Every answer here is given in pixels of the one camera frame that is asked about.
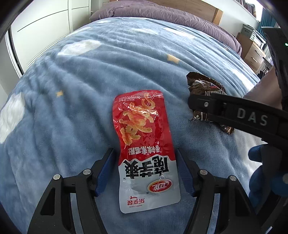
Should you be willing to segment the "blue gloved right hand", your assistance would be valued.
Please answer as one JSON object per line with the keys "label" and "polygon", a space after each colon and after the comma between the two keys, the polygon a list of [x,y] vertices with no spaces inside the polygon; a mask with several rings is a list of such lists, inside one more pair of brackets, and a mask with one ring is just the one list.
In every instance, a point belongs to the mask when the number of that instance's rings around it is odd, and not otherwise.
{"label": "blue gloved right hand", "polygon": [[254,208],[263,200],[267,185],[276,195],[287,197],[287,161],[283,157],[285,154],[281,150],[269,144],[254,146],[249,150],[248,158],[262,163],[249,181],[248,197]]}

